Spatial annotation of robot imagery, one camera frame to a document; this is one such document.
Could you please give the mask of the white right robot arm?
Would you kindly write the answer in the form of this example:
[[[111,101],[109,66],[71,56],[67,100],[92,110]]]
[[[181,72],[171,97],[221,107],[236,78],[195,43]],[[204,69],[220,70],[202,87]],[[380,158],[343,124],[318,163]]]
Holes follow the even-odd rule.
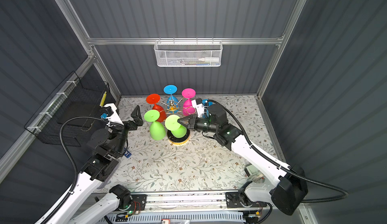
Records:
[[[215,100],[208,106],[208,118],[191,114],[177,119],[177,122],[189,130],[212,132],[213,139],[230,151],[243,157],[255,166],[270,182],[269,188],[258,188],[249,183],[242,195],[250,202],[269,202],[284,214],[291,216],[301,203],[324,203],[343,200],[348,191],[317,180],[307,178],[303,168],[290,166],[265,152],[254,144],[237,117]],[[307,199],[308,183],[337,191],[330,197]]]

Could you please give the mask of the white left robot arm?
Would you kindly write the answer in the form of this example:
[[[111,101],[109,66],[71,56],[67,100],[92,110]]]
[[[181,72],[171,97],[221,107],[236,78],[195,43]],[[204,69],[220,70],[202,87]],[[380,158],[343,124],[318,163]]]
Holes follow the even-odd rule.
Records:
[[[88,145],[93,148],[93,155],[87,160],[81,169],[77,165],[68,150],[63,139],[65,127],[74,117],[65,121],[59,130],[60,144],[69,158],[73,170],[74,179],[69,188],[56,201],[56,203],[37,221],[39,224],[94,224],[107,214],[118,210],[128,216],[141,211],[141,205],[135,201],[123,185],[112,187],[99,201],[78,216],[74,214],[96,190],[104,187],[107,181],[117,170],[121,158],[128,148],[128,133],[135,131],[143,125],[140,107],[136,106],[131,113],[131,120],[122,121],[115,104],[106,104],[102,108],[100,117],[85,116],[103,122],[106,127],[95,131]]]

